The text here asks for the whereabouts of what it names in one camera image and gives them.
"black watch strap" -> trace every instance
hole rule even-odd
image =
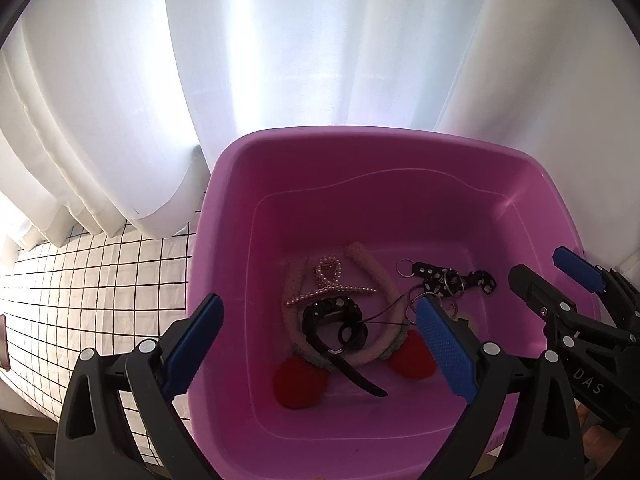
[[[344,358],[340,355],[342,350],[332,350],[327,345],[325,345],[322,340],[318,337],[317,334],[311,334],[306,336],[306,342],[308,342],[312,348],[318,352],[322,357],[328,359],[328,361],[333,364],[338,370],[341,371],[348,380],[350,380],[356,386],[362,388],[366,392],[369,392],[371,395],[376,397],[386,397],[388,393],[382,388],[376,386],[374,383],[367,381],[358,371],[351,366]]]

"red pom-pom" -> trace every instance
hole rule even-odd
[[[404,343],[386,362],[393,371],[407,379],[431,377],[438,367],[427,348],[427,343],[415,330],[407,332]]]
[[[273,394],[290,410],[309,408],[320,401],[329,383],[329,373],[299,355],[292,355],[273,375]]]

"bolt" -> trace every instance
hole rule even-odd
[[[85,348],[84,350],[82,350],[80,352],[80,360],[81,361],[88,361],[89,359],[91,359],[94,356],[94,349],[93,348]]]
[[[545,352],[545,359],[550,363],[557,363],[559,357],[558,354],[556,354],[553,350],[547,350]]]
[[[149,352],[153,352],[156,348],[156,342],[153,339],[145,339],[140,345],[138,345],[138,350],[140,350],[143,354],[148,354]]]
[[[488,342],[482,345],[482,350],[485,354],[498,355],[500,353],[500,347],[496,343]]]

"white curtain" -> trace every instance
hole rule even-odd
[[[52,241],[162,237],[251,131],[437,130],[529,152],[589,256],[640,279],[639,51],[610,0],[32,0],[0,59],[0,192]]]

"white tablecloth with black grid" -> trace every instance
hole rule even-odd
[[[0,276],[11,359],[0,377],[57,421],[81,349],[129,352],[185,317],[199,213],[163,240],[145,238],[130,224],[113,238],[76,226],[59,249],[46,243],[21,251],[14,270]],[[174,406],[190,430],[184,397]],[[132,395],[124,392],[122,402],[144,460],[161,465]]]

